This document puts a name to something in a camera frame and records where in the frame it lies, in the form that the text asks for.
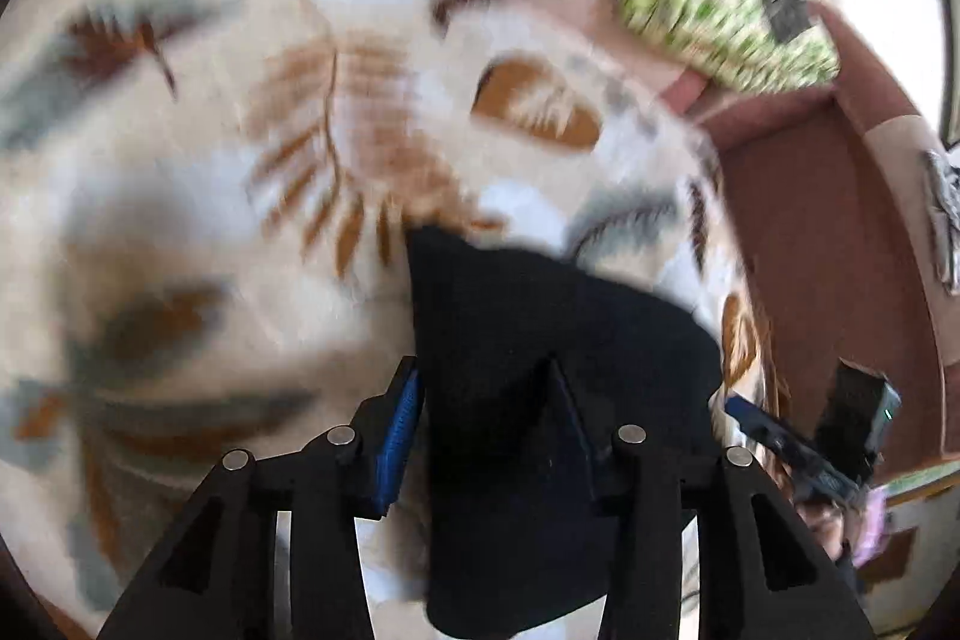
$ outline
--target green pillow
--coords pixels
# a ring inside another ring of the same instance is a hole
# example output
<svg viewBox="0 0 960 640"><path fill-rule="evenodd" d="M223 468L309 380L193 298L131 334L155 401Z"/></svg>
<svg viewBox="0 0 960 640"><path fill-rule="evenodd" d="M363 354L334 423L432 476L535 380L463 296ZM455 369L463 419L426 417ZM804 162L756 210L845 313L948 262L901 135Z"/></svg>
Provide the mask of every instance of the green pillow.
<svg viewBox="0 0 960 640"><path fill-rule="evenodd" d="M805 0L620 0L627 28L742 92L832 81L836 48Z"/></svg>

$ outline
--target black cloth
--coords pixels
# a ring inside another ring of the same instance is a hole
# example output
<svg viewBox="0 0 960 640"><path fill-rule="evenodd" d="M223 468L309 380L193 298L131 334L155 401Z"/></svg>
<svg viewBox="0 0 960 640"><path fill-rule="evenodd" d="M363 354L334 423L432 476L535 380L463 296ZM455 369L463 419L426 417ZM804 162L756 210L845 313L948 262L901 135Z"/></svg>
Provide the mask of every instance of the black cloth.
<svg viewBox="0 0 960 640"><path fill-rule="evenodd" d="M837 571L840 573L843 582L850 586L851 591L858 597L863 593L863 584L860 577L856 574L856 568L853 567L853 551L847 540L843 541L843 552L836 562Z"/></svg>
<svg viewBox="0 0 960 640"><path fill-rule="evenodd" d="M452 637L509 637L606 593L616 520L590 505L555 356L610 431L715 455L715 341L690 314L523 250L411 231L416 357L432 506L427 616Z"/></svg>

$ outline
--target fleece blanket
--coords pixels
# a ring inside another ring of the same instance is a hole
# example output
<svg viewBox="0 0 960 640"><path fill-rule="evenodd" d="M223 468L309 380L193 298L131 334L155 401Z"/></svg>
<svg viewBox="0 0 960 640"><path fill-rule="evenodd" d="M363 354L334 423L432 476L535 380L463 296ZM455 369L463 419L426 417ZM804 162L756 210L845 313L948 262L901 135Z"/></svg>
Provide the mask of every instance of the fleece blanket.
<svg viewBox="0 0 960 640"><path fill-rule="evenodd" d="M383 389L413 348L405 223L692 311L726 444L727 394L764 402L715 152L532 10L17 0L0 63L0 533L87 632L221 453L299 449ZM435 635L423 475L358 523L378 637ZM694 528L685 551L692 594Z"/></svg>

